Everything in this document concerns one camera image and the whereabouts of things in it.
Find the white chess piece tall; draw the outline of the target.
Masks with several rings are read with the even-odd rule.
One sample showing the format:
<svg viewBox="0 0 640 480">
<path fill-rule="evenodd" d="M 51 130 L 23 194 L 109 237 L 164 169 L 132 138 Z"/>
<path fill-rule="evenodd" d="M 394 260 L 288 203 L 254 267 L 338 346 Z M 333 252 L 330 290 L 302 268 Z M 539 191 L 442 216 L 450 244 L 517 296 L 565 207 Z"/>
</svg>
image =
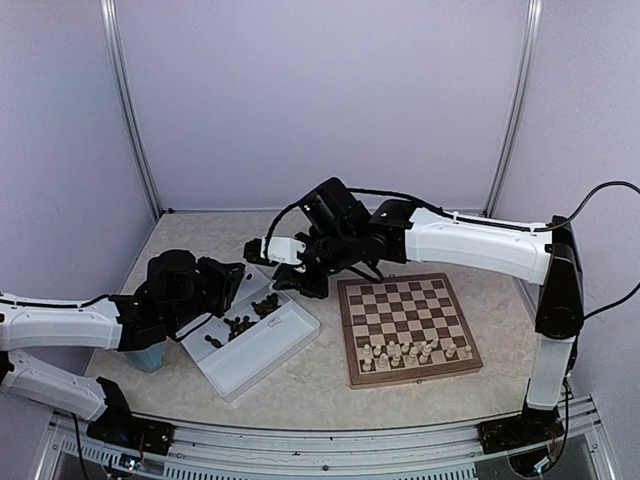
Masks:
<svg viewBox="0 0 640 480">
<path fill-rule="evenodd" d="M 409 366 L 413 366 L 417 362 L 418 349 L 416 347 L 411 347 L 409 353 L 407 355 L 406 364 Z"/>
</svg>

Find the wooden chess board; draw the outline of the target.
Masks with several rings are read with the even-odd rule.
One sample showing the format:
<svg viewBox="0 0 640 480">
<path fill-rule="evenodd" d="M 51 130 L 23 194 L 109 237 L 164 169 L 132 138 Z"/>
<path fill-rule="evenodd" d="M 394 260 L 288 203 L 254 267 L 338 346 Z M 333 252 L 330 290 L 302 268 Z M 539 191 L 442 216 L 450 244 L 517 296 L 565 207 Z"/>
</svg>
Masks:
<svg viewBox="0 0 640 480">
<path fill-rule="evenodd" d="M 481 359 L 460 303 L 448 276 L 444 273 L 427 273 L 390 277 L 379 284 L 363 280 L 337 282 L 342 330 L 345 345 L 350 387 L 367 389 L 422 383 L 428 380 L 474 374 L 481 370 Z M 401 352 L 404 342 L 420 343 L 421 350 L 439 339 L 429 361 L 421 365 L 406 364 L 407 353 Z M 397 351 L 403 355 L 404 365 L 392 369 L 386 353 L 389 341 L 395 341 Z M 382 347 L 389 358 L 389 369 L 378 371 L 373 355 L 369 372 L 361 370 L 362 347 Z M 447 348 L 455 344 L 457 352 L 452 359 L 445 357 Z M 473 357 L 461 359 L 460 351 L 472 347 Z"/>
</svg>

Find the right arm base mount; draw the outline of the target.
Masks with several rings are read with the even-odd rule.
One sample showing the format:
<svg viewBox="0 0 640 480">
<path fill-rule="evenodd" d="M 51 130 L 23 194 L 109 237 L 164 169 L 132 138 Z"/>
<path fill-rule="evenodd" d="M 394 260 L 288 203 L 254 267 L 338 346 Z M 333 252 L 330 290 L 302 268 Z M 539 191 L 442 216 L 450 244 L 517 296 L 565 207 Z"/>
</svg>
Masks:
<svg viewBox="0 0 640 480">
<path fill-rule="evenodd" d="M 559 439 L 564 435 L 564 427 L 559 420 L 525 420 L 520 416 L 481 422 L 477 431 L 485 455 Z"/>
</svg>

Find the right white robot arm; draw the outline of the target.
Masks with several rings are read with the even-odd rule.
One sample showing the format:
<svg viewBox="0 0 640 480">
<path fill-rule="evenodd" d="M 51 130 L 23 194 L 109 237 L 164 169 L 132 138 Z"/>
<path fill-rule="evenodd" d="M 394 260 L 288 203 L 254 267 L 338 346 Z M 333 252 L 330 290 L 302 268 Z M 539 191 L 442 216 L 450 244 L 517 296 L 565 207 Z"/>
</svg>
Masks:
<svg viewBox="0 0 640 480">
<path fill-rule="evenodd" d="M 358 189 L 332 177 L 300 200 L 308 232 L 258 240 L 258 257 L 276 269 L 274 286 L 310 298 L 328 295 L 328 279 L 363 263 L 437 262 L 492 271 L 540 288 L 534 366 L 521 414 L 511 433 L 535 442 L 557 417 L 557 407 L 577 338 L 585 322 L 582 268 L 568 219 L 545 223 L 491 221 L 447 212 L 407 194 L 381 192 L 370 212 Z"/>
</svg>

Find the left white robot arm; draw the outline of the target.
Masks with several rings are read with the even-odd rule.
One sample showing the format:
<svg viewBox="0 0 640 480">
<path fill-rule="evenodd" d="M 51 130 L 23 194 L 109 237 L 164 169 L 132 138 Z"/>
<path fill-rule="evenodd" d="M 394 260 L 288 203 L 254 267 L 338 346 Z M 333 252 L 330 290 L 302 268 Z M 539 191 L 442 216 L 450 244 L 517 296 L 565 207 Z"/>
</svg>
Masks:
<svg viewBox="0 0 640 480">
<path fill-rule="evenodd" d="M 119 386 L 76 376 L 29 354 L 33 347 L 91 347 L 142 351 L 208 314 L 222 317 L 244 278 L 242 263 L 221 263 L 171 249 L 147 264 L 145 281 L 131 295 L 88 301 L 1 297 L 1 390 L 74 414 L 121 445 L 133 443 L 140 424 Z"/>
</svg>

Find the white plastic tray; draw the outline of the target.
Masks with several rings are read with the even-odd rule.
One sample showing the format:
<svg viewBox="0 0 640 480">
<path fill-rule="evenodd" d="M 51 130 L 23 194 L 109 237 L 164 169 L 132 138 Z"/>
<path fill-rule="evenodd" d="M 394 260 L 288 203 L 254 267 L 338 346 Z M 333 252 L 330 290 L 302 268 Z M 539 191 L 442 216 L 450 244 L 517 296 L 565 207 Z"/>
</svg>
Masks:
<svg viewBox="0 0 640 480">
<path fill-rule="evenodd" d="M 251 303 L 276 293 L 280 307 L 227 341 L 224 318 L 254 316 Z M 279 317 L 282 323 L 270 328 Z M 204 314 L 180 333 L 181 344 L 216 393 L 231 402 L 254 387 L 319 335 L 320 322 L 285 292 L 275 291 L 262 272 L 249 266 L 231 308 L 221 318 Z"/>
</svg>

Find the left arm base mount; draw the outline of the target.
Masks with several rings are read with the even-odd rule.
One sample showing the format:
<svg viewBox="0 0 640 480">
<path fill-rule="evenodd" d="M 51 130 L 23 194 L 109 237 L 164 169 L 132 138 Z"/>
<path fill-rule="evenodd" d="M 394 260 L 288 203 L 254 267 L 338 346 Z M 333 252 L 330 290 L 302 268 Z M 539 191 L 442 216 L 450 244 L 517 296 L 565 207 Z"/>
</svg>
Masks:
<svg viewBox="0 0 640 480">
<path fill-rule="evenodd" d="M 102 416 L 90 422 L 86 435 L 94 440 L 142 453 L 168 454 L 175 427 L 136 416 Z"/>
</svg>

